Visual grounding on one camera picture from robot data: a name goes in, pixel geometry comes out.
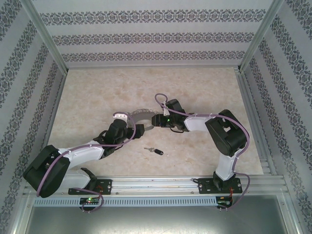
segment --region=robotic arm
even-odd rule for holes
[[[185,113],[176,99],[166,102],[165,105],[168,109]],[[188,117],[170,110],[168,112],[166,115],[155,115],[152,118],[152,124],[156,127],[171,129],[177,127],[181,133],[191,131],[210,133],[217,149],[220,151],[219,164],[213,175],[214,185],[219,191],[225,189],[228,191],[228,184],[235,178],[233,168],[237,155],[247,143],[246,135],[242,129],[231,121],[220,117],[211,117],[209,115]],[[229,110],[223,110],[219,115],[238,122]]]
[[[164,109],[164,114],[157,114],[152,117],[152,125],[164,128],[177,127],[181,132],[209,132],[220,151],[219,165],[214,172],[214,185],[220,192],[228,192],[228,185],[235,178],[233,168],[237,160],[236,156],[242,151],[247,142],[242,129],[227,119],[234,120],[239,124],[238,120],[229,110],[223,110],[219,113],[219,116],[224,118],[210,115],[184,116],[181,113],[185,113],[185,111],[176,99],[166,102],[165,105],[176,113]],[[90,160],[103,159],[121,148],[114,146],[103,147],[102,145],[121,144],[125,139],[131,138],[134,130],[127,128],[127,117],[118,115],[116,118],[107,131],[103,131],[98,137],[87,143],[90,147],[57,149],[52,145],[46,146],[25,170],[23,177],[38,191],[43,178],[47,176],[46,173],[50,165],[57,157],[68,151],[51,167],[39,195],[48,197],[58,189],[73,187],[94,191],[97,178],[88,169],[81,168],[78,171],[70,169]],[[134,139],[140,138],[143,134],[144,125],[137,124]]]
[[[98,137],[85,144],[90,145],[90,147],[84,147],[74,151],[71,151],[71,149],[76,147],[68,149],[57,149],[53,145],[44,147],[25,170],[23,177],[37,191],[49,166],[59,155],[69,151],[69,153],[61,157],[53,166],[40,190],[40,196],[48,197],[58,189],[74,187],[93,191],[97,178],[88,169],[81,168],[78,171],[70,169],[90,160],[105,158],[122,147],[101,147],[94,145],[121,144],[125,139],[132,136],[134,130],[132,128],[127,128],[127,117],[124,115],[116,117],[119,117],[120,119],[115,119],[108,130],[103,131]],[[134,139],[140,138],[143,134],[144,125],[137,124]]]

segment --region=marble floor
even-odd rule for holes
[[[107,130],[116,111],[161,111],[156,93],[178,99],[187,113],[217,114],[229,109],[251,135],[236,171],[263,174],[233,68],[114,68],[69,70],[49,144],[56,148],[87,143]],[[150,153],[154,147],[163,155]],[[122,149],[86,167],[97,176],[212,175],[219,151],[209,133],[146,131]]]

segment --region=patterned wallpaper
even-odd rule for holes
[[[272,0],[35,0],[67,66],[239,65]]]
[[[312,233],[312,8],[287,0],[245,71],[269,150]]]
[[[22,173],[43,147],[64,79],[18,0],[0,0],[0,233],[10,229]]]

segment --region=purple cable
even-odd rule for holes
[[[238,173],[238,172],[235,171],[235,165],[236,165],[236,163],[237,163],[238,157],[239,157],[242,153],[244,153],[244,152],[247,150],[247,148],[248,148],[248,146],[249,146],[249,144],[250,144],[250,137],[249,137],[249,134],[248,134],[247,130],[246,130],[239,122],[237,122],[237,121],[235,121],[234,119],[231,119],[231,118],[229,118],[229,117],[226,117],[226,116],[217,115],[217,114],[210,114],[210,115],[209,115],[209,114],[200,114],[200,115],[198,115],[198,114],[193,114],[193,115],[190,115],[190,114],[186,114],[186,113],[182,113],[182,112],[179,112],[179,111],[175,111],[175,110],[169,109],[168,107],[166,107],[165,105],[163,105],[160,101],[158,101],[157,96],[163,96],[163,97],[165,97],[165,98],[166,98],[166,102],[168,101],[168,97],[167,97],[165,94],[158,93],[158,94],[155,94],[155,101],[156,101],[162,108],[167,109],[167,110],[169,110],[169,111],[171,111],[171,112],[173,112],[173,113],[176,113],[176,114],[179,114],[179,115],[183,115],[183,116],[188,116],[188,117],[195,117],[195,116],[197,116],[197,117],[219,117],[219,118],[227,119],[228,121],[230,121],[230,122],[234,123],[235,125],[237,125],[237,126],[244,132],[244,134],[246,135],[247,143],[246,143],[244,149],[236,155],[236,157],[235,157],[235,159],[234,159],[233,166],[232,166],[232,171],[233,171],[235,174],[237,174],[237,175],[246,176],[247,179],[248,179],[248,183],[247,183],[247,186],[246,186],[245,190],[243,191],[242,195],[241,195],[240,198],[237,200],[237,202],[234,204],[234,205],[236,205],[236,204],[243,198],[243,196],[245,195],[245,193],[247,192],[247,190],[248,190],[248,188],[249,188],[249,186],[250,186],[250,177],[249,177],[249,175],[247,175],[247,174],[245,174],[245,173]]]
[[[137,128],[136,128],[136,123],[134,122],[134,120],[132,119],[132,117],[131,117],[128,113],[126,113],[126,112],[116,112],[116,113],[113,114],[113,116],[116,115],[116,114],[124,114],[124,115],[126,115],[126,116],[131,120],[131,122],[133,123],[133,129],[134,129],[134,131],[133,131],[133,134],[132,134],[132,136],[130,137],[130,139],[128,139],[127,141],[125,141],[125,142],[123,142],[123,143],[121,143],[121,144],[116,144],[116,145],[101,145],[101,144],[80,145],[80,146],[77,146],[77,147],[75,147],[75,148],[72,148],[72,149],[70,149],[70,150],[68,150],[68,151],[65,151],[63,154],[59,155],[59,156],[51,163],[50,167],[48,168],[48,170],[47,170],[46,173],[44,174],[44,176],[43,176],[43,178],[42,178],[42,180],[41,180],[41,182],[40,182],[40,184],[39,184],[39,186],[38,186],[38,189],[37,189],[37,193],[36,193],[37,196],[40,196],[40,191],[41,191],[41,189],[42,189],[42,187],[43,187],[43,184],[44,184],[45,180],[46,180],[47,177],[49,176],[49,174],[50,174],[52,168],[53,168],[54,165],[57,163],[57,161],[58,161],[61,157],[63,157],[64,155],[66,155],[66,154],[68,154],[68,153],[70,153],[70,152],[72,152],[72,151],[81,149],[81,148],[88,148],[88,147],[92,147],[92,146],[95,146],[95,147],[115,147],[115,146],[117,147],[117,146],[122,146],[122,145],[128,144],[128,143],[135,137]]]

